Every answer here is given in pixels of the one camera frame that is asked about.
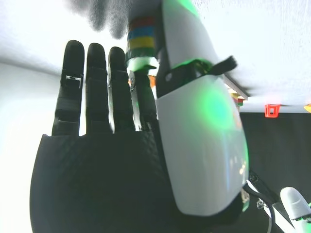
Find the wire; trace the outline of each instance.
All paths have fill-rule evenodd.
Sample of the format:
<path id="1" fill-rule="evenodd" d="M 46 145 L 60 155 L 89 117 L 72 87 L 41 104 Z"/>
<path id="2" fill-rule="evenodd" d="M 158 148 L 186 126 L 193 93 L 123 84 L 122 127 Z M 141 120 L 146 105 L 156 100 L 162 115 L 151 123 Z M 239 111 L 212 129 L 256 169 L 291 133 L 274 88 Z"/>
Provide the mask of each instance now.
<path id="1" fill-rule="evenodd" d="M 272 229 L 272 225 L 276 223 L 276 216 L 272 207 L 272 203 L 270 203 L 270 201 L 262 194 L 262 193 L 258 193 L 256 191 L 254 191 L 249 185 L 248 183 L 245 184 L 245 186 L 243 187 L 243 189 L 248 192 L 250 195 L 260 198 L 263 202 L 266 203 L 269 211 L 270 211 L 270 215 L 271 218 L 269 218 L 269 225 L 268 225 L 268 233 L 271 233 L 271 229 Z"/>

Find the black cable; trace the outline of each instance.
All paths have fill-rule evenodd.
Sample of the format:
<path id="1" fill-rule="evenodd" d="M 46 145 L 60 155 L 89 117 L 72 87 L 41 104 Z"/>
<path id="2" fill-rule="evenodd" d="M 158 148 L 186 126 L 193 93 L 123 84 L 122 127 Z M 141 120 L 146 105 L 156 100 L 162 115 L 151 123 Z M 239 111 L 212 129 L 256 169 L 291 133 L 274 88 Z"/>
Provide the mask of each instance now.
<path id="1" fill-rule="evenodd" d="M 243 189 L 248 192 L 250 195 L 260 198 L 261 200 L 263 200 L 266 204 L 267 207 L 269 208 L 270 211 L 270 215 L 271 218 L 269 219 L 269 226 L 268 226 L 268 233 L 271 233 L 271 229 L 272 229 L 272 225 L 274 225 L 276 223 L 276 216 L 274 213 L 274 209 L 272 207 L 272 203 L 269 201 L 269 199 L 266 198 L 265 195 L 263 195 L 262 193 L 258 193 L 256 191 L 254 191 L 249 185 L 248 183 L 245 184 L 245 186 L 243 187 Z"/>

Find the white wall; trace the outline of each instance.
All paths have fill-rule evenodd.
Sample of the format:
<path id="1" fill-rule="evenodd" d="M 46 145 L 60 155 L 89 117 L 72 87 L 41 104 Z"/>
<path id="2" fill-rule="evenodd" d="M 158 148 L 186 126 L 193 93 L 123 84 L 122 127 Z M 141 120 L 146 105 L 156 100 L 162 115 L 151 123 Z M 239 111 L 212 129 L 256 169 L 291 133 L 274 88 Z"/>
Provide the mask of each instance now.
<path id="1" fill-rule="evenodd" d="M 51 135 L 60 77 L 0 64 L 0 232 L 31 233 L 29 192 L 42 134 Z"/>

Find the green light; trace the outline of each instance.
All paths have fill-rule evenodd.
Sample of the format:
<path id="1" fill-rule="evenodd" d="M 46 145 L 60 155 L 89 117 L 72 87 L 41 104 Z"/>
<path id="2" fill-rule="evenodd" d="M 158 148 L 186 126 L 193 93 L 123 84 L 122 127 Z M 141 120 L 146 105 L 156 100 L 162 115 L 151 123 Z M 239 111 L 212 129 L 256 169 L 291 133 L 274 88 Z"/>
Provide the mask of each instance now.
<path id="1" fill-rule="evenodd" d="M 234 112 L 229 99 L 216 89 L 198 94 L 196 112 L 209 127 L 218 129 L 235 127 Z"/>
<path id="2" fill-rule="evenodd" d="M 193 13 L 195 16 L 199 17 L 199 13 L 197 12 L 195 6 L 192 4 L 191 0 L 178 0 L 178 2 L 188 9 L 191 13 Z"/>

